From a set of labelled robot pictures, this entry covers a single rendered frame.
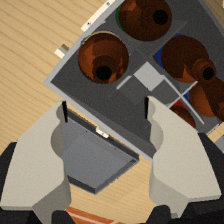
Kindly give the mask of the grey plastic crate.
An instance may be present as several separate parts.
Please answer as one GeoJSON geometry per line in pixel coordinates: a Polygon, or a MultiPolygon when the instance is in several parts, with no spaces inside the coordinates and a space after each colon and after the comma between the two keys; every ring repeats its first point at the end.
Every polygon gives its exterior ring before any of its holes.
{"type": "Polygon", "coordinates": [[[157,64],[153,55],[176,33],[195,38],[206,48],[215,65],[216,76],[224,82],[224,29],[204,0],[165,0],[172,12],[170,29],[158,40],[139,41],[123,32],[116,22],[116,10],[124,1],[115,0],[89,26],[43,84],[152,163],[157,150],[150,141],[151,123],[145,119],[145,96],[155,97],[168,108],[180,100],[194,118],[196,130],[207,136],[223,123],[217,116],[205,117],[198,113],[183,96],[197,81],[183,83],[175,80],[157,64]],[[109,84],[91,82],[78,65],[78,52],[83,42],[99,30],[115,33],[129,53],[126,72],[118,81],[109,84]]]}

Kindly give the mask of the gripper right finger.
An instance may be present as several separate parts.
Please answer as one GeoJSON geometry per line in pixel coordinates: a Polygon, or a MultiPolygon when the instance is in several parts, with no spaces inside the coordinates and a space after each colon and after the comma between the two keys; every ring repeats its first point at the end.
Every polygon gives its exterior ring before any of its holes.
{"type": "Polygon", "coordinates": [[[171,218],[224,224],[224,153],[205,134],[152,96],[145,97],[153,156],[149,198],[171,218]]]}

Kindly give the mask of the grey shallow tray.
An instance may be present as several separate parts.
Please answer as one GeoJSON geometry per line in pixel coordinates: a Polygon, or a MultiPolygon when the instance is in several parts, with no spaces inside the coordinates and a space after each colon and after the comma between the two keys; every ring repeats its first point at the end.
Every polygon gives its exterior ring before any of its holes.
{"type": "Polygon", "coordinates": [[[62,128],[65,147],[60,158],[69,184],[96,195],[140,161],[138,154],[111,137],[100,135],[69,110],[67,116],[68,123],[62,128]]]}

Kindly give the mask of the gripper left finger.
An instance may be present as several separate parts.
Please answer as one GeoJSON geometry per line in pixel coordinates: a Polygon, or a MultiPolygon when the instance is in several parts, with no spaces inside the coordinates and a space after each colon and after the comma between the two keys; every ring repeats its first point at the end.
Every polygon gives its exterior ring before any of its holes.
{"type": "Polygon", "coordinates": [[[60,100],[0,155],[0,224],[51,224],[51,214],[71,204],[58,157],[67,122],[67,104],[60,100]]]}

